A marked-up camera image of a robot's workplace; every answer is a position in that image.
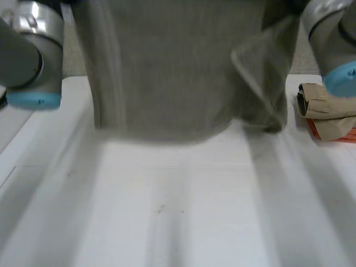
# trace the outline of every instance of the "white surface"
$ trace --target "white surface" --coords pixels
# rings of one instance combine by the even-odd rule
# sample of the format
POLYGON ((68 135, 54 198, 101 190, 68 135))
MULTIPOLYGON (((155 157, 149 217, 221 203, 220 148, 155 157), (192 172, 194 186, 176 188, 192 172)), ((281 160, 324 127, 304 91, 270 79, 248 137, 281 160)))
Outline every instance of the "white surface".
POLYGON ((279 135, 233 123, 169 147, 95 131, 86 78, 66 79, 62 108, 0 157, 0 266, 356 266, 356 146, 294 116, 298 84, 318 81, 288 78, 279 135))

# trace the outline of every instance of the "small stain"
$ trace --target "small stain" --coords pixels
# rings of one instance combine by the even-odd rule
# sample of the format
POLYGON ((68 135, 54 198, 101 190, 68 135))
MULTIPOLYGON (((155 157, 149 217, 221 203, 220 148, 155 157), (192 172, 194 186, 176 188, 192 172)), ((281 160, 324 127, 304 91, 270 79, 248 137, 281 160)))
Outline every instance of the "small stain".
POLYGON ((165 207, 166 207, 166 205, 161 205, 160 209, 158 210, 158 213, 160 214, 161 212, 163 212, 165 207))

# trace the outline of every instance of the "folded fabric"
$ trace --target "folded fabric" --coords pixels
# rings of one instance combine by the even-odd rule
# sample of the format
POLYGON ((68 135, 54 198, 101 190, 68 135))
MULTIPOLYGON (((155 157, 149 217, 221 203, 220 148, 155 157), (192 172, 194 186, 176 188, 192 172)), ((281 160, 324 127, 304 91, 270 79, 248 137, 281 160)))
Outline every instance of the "folded fabric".
POLYGON ((304 83, 299 86, 297 100, 299 114, 313 119, 323 141, 342 138, 356 125, 356 97, 335 97, 324 86, 304 83))
POLYGON ((209 137, 234 116, 280 130, 299 28, 287 4, 79 1, 73 15, 96 125, 174 141, 209 137))
MULTIPOLYGON (((314 120, 311 119, 311 118, 308 118, 307 121, 308 121, 308 125, 309 125, 314 137, 317 138, 317 139, 321 139, 320 135, 318 133, 318 130, 315 127, 314 120)), ((352 128, 351 131, 348 134, 346 134, 345 136, 343 136, 342 138, 335 139, 335 140, 332 140, 332 141, 356 144, 356 128, 352 128)))

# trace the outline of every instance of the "fabric fold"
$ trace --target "fabric fold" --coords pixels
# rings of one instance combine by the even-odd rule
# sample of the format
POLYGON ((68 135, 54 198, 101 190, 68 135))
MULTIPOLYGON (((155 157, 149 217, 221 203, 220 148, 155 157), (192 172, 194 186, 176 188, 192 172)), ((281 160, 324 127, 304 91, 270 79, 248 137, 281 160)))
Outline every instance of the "fabric fold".
POLYGON ((98 128, 187 141, 234 117, 284 127, 299 27, 286 1, 86 0, 72 9, 98 128))
POLYGON ((340 139, 356 125, 356 97, 335 97, 322 85, 304 83, 299 86, 297 101, 299 114, 313 120, 323 141, 340 139))

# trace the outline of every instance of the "gray cloth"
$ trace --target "gray cloth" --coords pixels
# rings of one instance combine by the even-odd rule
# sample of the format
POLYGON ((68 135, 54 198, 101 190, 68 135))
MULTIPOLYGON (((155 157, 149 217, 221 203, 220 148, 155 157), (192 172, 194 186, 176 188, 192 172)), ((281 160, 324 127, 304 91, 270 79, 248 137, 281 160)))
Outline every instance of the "gray cloth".
POLYGON ((234 116, 281 129, 298 33, 298 19, 288 17, 284 2, 86 0, 73 6, 96 125, 176 141, 209 137, 234 116))

